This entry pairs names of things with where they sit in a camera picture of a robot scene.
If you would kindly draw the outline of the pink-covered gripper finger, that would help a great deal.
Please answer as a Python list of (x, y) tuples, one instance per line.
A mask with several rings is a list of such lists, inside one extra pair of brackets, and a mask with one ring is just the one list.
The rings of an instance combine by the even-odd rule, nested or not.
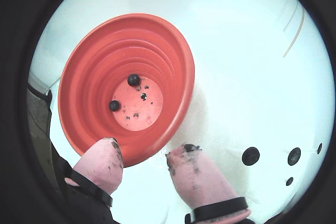
[(183, 144), (165, 157), (176, 192), (192, 210), (185, 223), (251, 223), (245, 197), (199, 146)]
[(111, 194), (121, 184), (123, 168), (117, 140), (102, 138), (87, 149), (74, 167), (66, 163), (65, 183), (83, 189), (110, 208)]

